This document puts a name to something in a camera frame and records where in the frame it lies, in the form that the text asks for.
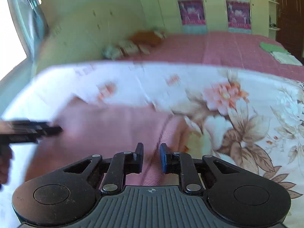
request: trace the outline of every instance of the folded cloth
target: folded cloth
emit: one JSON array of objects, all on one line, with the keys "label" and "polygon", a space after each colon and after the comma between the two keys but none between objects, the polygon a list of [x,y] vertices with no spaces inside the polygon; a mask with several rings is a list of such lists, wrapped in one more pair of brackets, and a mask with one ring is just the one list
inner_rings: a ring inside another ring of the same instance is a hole
[{"label": "folded cloth", "polygon": [[54,121],[63,132],[44,138],[29,164],[25,181],[49,173],[93,154],[112,158],[123,151],[134,151],[144,144],[141,174],[130,174],[127,185],[159,185],[161,170],[159,145],[182,151],[188,129],[182,116],[156,112],[150,106],[87,104],[74,98]]},{"label": "folded cloth", "polygon": [[271,44],[266,44],[266,43],[262,42],[262,43],[260,43],[260,47],[268,53],[275,51],[275,52],[282,52],[282,53],[286,53],[286,54],[290,55],[290,53],[287,50],[285,50],[283,47],[278,46],[278,45],[271,45]]},{"label": "folded cloth", "polygon": [[302,63],[295,58],[293,55],[289,55],[282,52],[272,52],[271,55],[278,60],[282,64],[289,64],[289,65],[295,65],[295,66],[303,66]]}]

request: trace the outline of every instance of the metal rivet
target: metal rivet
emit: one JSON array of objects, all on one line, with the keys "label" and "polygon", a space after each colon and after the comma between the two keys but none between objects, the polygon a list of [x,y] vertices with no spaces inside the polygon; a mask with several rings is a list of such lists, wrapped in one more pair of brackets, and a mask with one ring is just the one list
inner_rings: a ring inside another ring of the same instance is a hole
[{"label": "metal rivet", "polygon": [[115,185],[115,184],[106,184],[104,187],[103,187],[103,190],[104,191],[108,191],[108,192],[111,192],[111,191],[115,191],[115,190],[117,190],[118,189],[118,187],[117,187],[117,185]]},{"label": "metal rivet", "polygon": [[201,189],[201,187],[198,184],[188,184],[186,186],[186,189],[191,192],[194,192],[194,191],[199,191]]}]

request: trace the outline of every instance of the ribbed surface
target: ribbed surface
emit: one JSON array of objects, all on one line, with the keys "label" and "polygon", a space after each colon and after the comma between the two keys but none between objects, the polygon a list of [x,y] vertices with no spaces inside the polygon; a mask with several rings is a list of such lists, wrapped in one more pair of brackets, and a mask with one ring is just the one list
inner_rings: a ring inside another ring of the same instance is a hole
[{"label": "ribbed surface", "polygon": [[199,197],[176,186],[126,187],[101,199],[86,218],[70,228],[232,228],[214,217]]}]

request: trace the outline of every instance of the hand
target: hand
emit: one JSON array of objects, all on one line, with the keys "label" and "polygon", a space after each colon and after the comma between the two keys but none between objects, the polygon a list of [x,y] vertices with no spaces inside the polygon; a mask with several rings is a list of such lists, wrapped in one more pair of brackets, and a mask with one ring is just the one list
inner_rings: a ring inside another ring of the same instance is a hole
[{"label": "hand", "polygon": [[9,145],[0,145],[0,184],[6,184],[13,152]]}]

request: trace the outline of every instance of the finger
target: finger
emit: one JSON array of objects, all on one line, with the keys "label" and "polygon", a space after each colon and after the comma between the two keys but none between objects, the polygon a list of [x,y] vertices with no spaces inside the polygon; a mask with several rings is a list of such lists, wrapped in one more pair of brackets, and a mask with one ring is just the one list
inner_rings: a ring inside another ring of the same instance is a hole
[{"label": "finger", "polygon": [[9,144],[8,145],[0,145],[0,157],[2,158],[13,158],[13,152],[12,149],[10,148]]},{"label": "finger", "polygon": [[6,184],[9,176],[0,172],[0,184]]},{"label": "finger", "polygon": [[8,174],[10,168],[10,160],[5,161],[3,164],[0,164],[0,173]]}]

